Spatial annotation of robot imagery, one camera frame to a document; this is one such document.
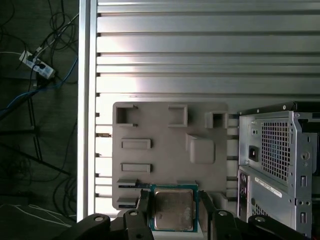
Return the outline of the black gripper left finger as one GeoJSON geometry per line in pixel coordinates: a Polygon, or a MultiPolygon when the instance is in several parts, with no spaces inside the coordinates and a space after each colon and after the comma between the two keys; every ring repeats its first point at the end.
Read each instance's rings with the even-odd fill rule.
{"type": "Polygon", "coordinates": [[[108,215],[94,213],[68,228],[55,240],[151,240],[150,192],[141,190],[137,207],[125,211],[114,220],[108,215]]]}

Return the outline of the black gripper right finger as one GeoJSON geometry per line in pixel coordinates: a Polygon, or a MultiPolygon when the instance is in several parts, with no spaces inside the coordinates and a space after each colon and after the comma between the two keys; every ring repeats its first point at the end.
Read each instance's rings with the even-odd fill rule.
{"type": "Polygon", "coordinates": [[[308,237],[266,215],[247,222],[217,209],[209,195],[199,192],[199,224],[207,240],[306,240],[308,237]]]}

